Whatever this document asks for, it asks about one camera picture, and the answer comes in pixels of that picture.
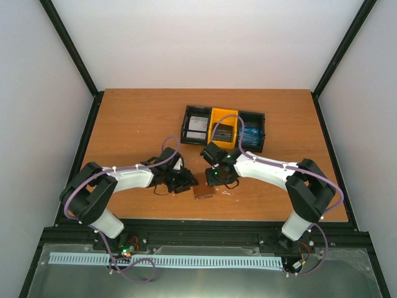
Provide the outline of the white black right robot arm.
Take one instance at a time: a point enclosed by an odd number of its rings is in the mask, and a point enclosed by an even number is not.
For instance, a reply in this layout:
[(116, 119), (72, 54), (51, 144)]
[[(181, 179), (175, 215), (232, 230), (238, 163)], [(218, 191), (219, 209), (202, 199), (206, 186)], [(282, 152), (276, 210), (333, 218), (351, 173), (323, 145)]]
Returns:
[(200, 156), (210, 165), (205, 170), (209, 186), (238, 185), (240, 178), (251, 178), (277, 186), (287, 192), (292, 213), (282, 226), (282, 235), (298, 241), (314, 224), (331, 210), (329, 204), (339, 193), (339, 204), (344, 195), (341, 188), (325, 177), (310, 159), (299, 163), (277, 161), (255, 155), (238, 147), (230, 152), (215, 143), (209, 143)]

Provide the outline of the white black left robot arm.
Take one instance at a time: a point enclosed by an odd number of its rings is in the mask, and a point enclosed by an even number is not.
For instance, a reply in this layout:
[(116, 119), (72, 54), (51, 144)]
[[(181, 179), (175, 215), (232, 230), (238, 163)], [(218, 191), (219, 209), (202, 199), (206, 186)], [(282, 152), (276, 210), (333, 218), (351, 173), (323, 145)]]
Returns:
[(178, 194), (199, 182), (184, 166), (182, 155), (167, 147), (159, 157), (133, 166), (108, 168), (95, 162), (86, 164), (62, 191), (60, 201), (67, 218), (102, 232), (109, 245), (122, 250), (128, 245), (129, 234), (122, 221), (107, 209), (110, 198), (116, 192), (160, 184), (169, 193)]

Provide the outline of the brown leather card holder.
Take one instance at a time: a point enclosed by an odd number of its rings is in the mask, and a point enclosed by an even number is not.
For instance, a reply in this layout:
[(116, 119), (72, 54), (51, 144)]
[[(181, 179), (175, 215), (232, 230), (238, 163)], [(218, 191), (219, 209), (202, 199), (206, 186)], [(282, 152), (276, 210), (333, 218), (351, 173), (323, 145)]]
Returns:
[(215, 194), (215, 189), (210, 187), (207, 183), (207, 177), (205, 173), (194, 174), (194, 178), (198, 184), (193, 187), (195, 199), (206, 199), (212, 197)]

